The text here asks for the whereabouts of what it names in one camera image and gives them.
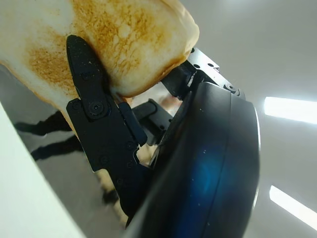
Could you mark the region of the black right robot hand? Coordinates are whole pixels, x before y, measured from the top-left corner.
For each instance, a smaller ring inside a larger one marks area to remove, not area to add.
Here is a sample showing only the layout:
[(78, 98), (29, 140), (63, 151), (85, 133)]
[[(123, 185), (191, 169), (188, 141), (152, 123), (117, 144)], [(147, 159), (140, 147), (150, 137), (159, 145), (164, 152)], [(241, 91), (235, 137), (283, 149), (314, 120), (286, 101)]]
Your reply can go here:
[(108, 171), (128, 216), (127, 238), (240, 238), (256, 202), (260, 128), (252, 103), (199, 49), (164, 80), (182, 101), (116, 103), (99, 58), (66, 41), (79, 98), (67, 112), (93, 171)]

